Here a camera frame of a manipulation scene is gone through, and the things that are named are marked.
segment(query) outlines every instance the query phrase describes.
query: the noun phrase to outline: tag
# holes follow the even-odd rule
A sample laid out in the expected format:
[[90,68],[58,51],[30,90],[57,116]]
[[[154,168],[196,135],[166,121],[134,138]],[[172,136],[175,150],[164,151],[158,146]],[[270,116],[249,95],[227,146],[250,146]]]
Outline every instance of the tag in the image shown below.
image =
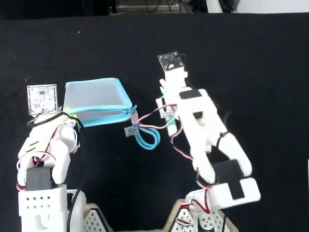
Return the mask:
[[136,135],[139,133],[139,129],[137,126],[131,126],[125,128],[126,137],[129,137],[131,135]]
[[138,120],[139,120],[139,114],[137,113],[137,111],[135,111],[135,113],[132,114],[131,116],[131,122],[132,124],[137,124]]

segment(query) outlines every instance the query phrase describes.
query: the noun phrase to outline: perforated base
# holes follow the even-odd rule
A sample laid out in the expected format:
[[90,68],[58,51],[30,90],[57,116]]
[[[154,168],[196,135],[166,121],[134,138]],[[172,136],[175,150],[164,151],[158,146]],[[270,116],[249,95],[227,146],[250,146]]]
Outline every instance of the perforated base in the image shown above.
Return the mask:
[[[187,209],[181,209],[176,216],[178,219],[183,219],[193,223],[193,218]],[[210,214],[200,214],[198,217],[199,225],[202,229],[207,231],[221,232],[223,218],[217,211],[211,212]],[[174,222],[171,227],[171,232],[195,232],[193,226],[182,226]],[[225,225],[224,232],[230,232],[230,229]]]
[[84,219],[84,232],[107,232],[96,210],[91,209]]

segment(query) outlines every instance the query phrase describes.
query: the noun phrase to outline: white plastic part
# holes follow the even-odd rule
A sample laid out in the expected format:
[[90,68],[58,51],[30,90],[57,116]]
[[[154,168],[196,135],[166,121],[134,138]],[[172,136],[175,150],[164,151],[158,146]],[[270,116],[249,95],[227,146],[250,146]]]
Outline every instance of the white plastic part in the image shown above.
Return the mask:
[[67,120],[66,123],[69,123],[69,125],[65,124],[58,126],[54,139],[64,142],[64,144],[68,147],[69,152],[72,153],[77,146],[77,134],[73,128],[75,126],[75,121]]
[[84,232],[107,232],[96,210],[91,209],[84,219]]
[[[67,230],[67,190],[66,185],[59,185],[51,190],[23,191],[18,193],[19,215],[22,232],[66,232]],[[70,231],[82,232],[85,194],[80,191],[72,212]]]
[[[76,189],[68,190],[68,193],[73,193],[73,197],[76,193]],[[75,205],[73,207],[73,212],[70,221],[70,231],[72,232],[82,232],[84,231],[84,209],[86,206],[86,196],[80,191]]]
[[207,191],[211,210],[224,209],[236,205],[256,202],[261,199],[256,180],[251,177],[242,179],[240,180],[240,185],[244,197],[236,200],[233,200],[227,183],[212,186],[212,188]]
[[19,185],[26,186],[26,173],[28,168],[34,167],[32,156],[24,157],[20,163],[20,168],[17,173],[17,181]]
[[[175,219],[183,219],[187,222],[194,223],[192,215],[189,213],[187,209],[180,209]],[[174,222],[171,229],[171,232],[193,232],[193,225],[192,226],[182,226]]]
[[[44,121],[54,115],[39,115],[35,123]],[[54,166],[53,179],[56,184],[62,184],[67,175],[70,156],[68,151],[74,152],[77,150],[77,137],[73,127],[75,127],[75,120],[69,119],[66,115],[62,115],[50,122],[34,127],[29,137],[25,140],[21,147],[18,158],[20,161],[20,168],[17,174],[17,181],[19,185],[26,185],[27,169],[34,167],[32,157],[42,157],[42,152],[49,152],[51,156],[44,159],[45,166]]]
[[[191,90],[184,81],[188,73],[184,71],[183,67],[166,71],[163,65],[164,61],[160,60],[160,58],[159,61],[165,73],[165,80],[160,80],[162,86],[160,90],[163,93],[165,104],[177,104],[177,118],[182,123],[183,131],[190,145],[194,170],[198,171],[199,176],[209,184],[215,183],[216,173],[206,153],[211,151],[212,145],[217,146],[220,138],[219,150],[226,154],[229,159],[238,161],[245,177],[250,176],[252,173],[251,163],[235,136],[228,133],[221,137],[221,134],[226,133],[227,129],[218,116],[217,108],[206,90],[199,89],[200,95],[196,94],[195,97],[182,99],[180,92]],[[162,100],[157,99],[156,103],[158,106],[161,106]],[[202,112],[202,118],[195,118],[194,113],[197,112]],[[167,115],[173,115],[170,107],[166,111],[160,110],[161,117],[166,117]],[[211,210],[232,207],[260,199],[260,192],[253,178],[242,179],[240,184],[245,197],[237,200],[232,199],[228,184],[213,185],[207,193],[207,200]],[[204,196],[205,190],[202,189],[190,192],[186,200],[190,203],[192,199],[201,197],[199,201],[202,203],[205,200]]]
[[56,184],[62,184],[67,176],[71,161],[68,147],[61,140],[52,139],[50,141],[49,152],[53,154],[56,159],[52,171],[53,180]]
[[222,8],[218,0],[206,0],[208,13],[222,13]]
[[[182,226],[173,223],[171,232],[197,232],[198,226],[206,231],[222,232],[223,218],[217,211],[213,211],[210,214],[199,213],[197,216],[192,216],[187,209],[180,209],[176,218],[191,222],[192,226]],[[230,229],[225,224],[224,232],[230,232]]]
[[51,190],[19,192],[18,205],[22,232],[65,231],[67,217],[66,185],[60,185]]

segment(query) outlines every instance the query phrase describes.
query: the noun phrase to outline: white perforated bracket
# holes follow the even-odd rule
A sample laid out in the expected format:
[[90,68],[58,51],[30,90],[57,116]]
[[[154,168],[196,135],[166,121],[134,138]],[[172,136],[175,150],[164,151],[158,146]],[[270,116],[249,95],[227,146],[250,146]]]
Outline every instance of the white perforated bracket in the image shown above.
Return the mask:
[[18,193],[20,216],[52,214],[67,209],[67,188],[59,185],[51,190],[21,191]]
[[[222,230],[223,218],[219,215],[218,211],[213,211],[210,214],[202,213],[199,215],[198,221],[201,228],[205,230],[212,230],[214,228],[215,232],[223,231]],[[224,232],[231,232],[226,224]]]
[[193,232],[194,231],[193,225],[183,226],[181,224],[178,224],[176,222],[176,219],[185,220],[185,221],[193,224],[193,218],[192,218],[191,214],[189,213],[189,211],[187,209],[181,209],[178,212],[170,231],[171,232]]
[[[217,211],[211,212],[210,214],[207,213],[201,213],[198,215],[198,217],[195,217],[198,220],[199,226],[206,230],[206,231],[214,231],[214,232],[221,232],[222,231],[222,225],[223,225],[223,218],[220,216],[220,214]],[[187,209],[181,209],[176,219],[183,219],[185,221],[191,222],[192,224],[197,223],[194,221],[193,217],[189,213]],[[183,226],[178,224],[176,221],[173,223],[171,229],[171,232],[197,232],[197,230],[194,230],[194,226]],[[227,225],[225,225],[224,232],[231,232]]]
[[107,232],[98,212],[91,209],[84,219],[84,232]]

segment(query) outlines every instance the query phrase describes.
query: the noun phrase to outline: circuit board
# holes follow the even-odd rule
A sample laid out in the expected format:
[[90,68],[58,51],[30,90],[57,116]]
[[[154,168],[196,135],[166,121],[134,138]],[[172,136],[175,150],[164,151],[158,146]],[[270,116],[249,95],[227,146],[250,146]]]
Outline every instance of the circuit board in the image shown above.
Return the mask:
[[57,85],[27,86],[29,115],[58,112]]

